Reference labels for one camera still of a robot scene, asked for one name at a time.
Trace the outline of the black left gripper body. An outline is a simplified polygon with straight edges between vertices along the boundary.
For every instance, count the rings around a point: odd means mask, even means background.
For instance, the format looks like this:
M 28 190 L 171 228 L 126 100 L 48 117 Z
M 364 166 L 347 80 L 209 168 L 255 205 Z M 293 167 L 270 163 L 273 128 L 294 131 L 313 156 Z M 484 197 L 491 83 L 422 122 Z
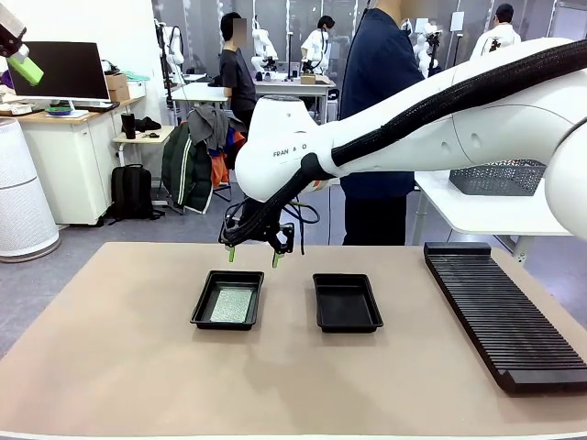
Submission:
M 0 30 L 0 53 L 4 58 L 10 58 L 19 52 L 22 47 L 22 27 L 16 30 L 1 26 Z

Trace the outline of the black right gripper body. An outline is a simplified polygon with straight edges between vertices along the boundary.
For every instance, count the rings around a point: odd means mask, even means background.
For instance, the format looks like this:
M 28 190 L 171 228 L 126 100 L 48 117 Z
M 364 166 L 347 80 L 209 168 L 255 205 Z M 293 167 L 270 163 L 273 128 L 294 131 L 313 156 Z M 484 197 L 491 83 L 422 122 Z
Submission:
M 276 208 L 254 199 L 232 204 L 223 218 L 223 242 L 270 242 L 280 231 L 280 216 Z

